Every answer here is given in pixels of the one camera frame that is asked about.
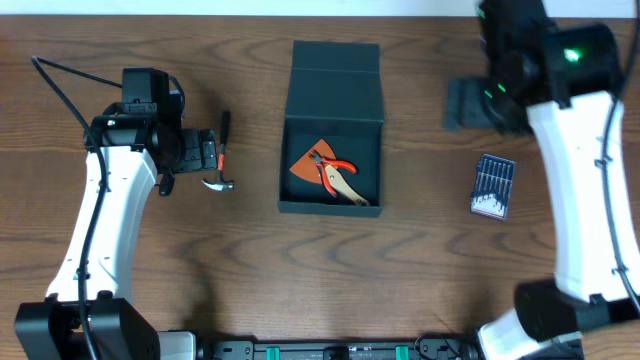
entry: toolbox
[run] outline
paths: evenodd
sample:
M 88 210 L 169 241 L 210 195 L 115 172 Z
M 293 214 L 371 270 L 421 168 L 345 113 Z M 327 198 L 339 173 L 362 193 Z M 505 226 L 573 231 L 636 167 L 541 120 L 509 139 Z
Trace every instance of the toolbox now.
M 282 138 L 280 212 L 379 216 L 383 123 L 378 45 L 295 41 Z M 341 174 L 370 206 L 333 197 L 322 185 L 289 170 L 322 139 L 338 159 L 356 166 L 356 174 Z

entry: screwdriver bit set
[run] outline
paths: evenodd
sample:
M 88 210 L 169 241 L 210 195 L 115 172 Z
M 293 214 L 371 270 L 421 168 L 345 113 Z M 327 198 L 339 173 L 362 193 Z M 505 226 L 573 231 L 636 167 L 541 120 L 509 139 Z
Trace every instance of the screwdriver bit set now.
M 471 212 L 505 220 L 509 210 L 516 163 L 484 154 L 478 163 L 476 183 L 471 194 Z

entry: red plier handle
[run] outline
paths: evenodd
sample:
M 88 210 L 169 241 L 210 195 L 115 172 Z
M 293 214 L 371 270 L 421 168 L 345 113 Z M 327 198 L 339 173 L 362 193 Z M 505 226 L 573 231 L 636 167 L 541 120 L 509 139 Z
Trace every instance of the red plier handle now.
M 309 154 L 309 157 L 316 162 L 316 166 L 318 167 L 318 170 L 320 170 L 320 175 L 322 176 L 322 184 L 324 184 L 325 189 L 327 189 L 329 194 L 333 195 L 334 197 L 338 196 L 338 193 L 329 183 L 329 177 L 327 176 L 325 166 L 331 165 L 338 169 L 346 169 L 353 174 L 357 172 L 355 165 L 353 165 L 352 163 L 343 160 L 327 159 L 315 150 L 312 151 L 311 154 Z

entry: black case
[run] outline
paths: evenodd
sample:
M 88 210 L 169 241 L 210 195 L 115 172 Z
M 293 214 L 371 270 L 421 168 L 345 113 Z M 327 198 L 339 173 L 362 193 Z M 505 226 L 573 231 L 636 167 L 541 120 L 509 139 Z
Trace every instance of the black case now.
M 280 199 L 285 213 L 377 217 L 384 104 L 380 48 L 370 44 L 295 41 L 280 162 Z M 371 206 L 357 206 L 289 169 L 320 139 L 357 174 L 340 170 Z

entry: white wall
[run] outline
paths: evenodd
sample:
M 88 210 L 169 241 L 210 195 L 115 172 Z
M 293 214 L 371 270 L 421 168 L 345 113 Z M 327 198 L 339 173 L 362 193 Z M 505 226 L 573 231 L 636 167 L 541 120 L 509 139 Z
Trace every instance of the white wall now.
M 475 16 L 477 0 L 0 0 L 2 14 Z M 634 0 L 545 0 L 552 17 L 632 17 Z

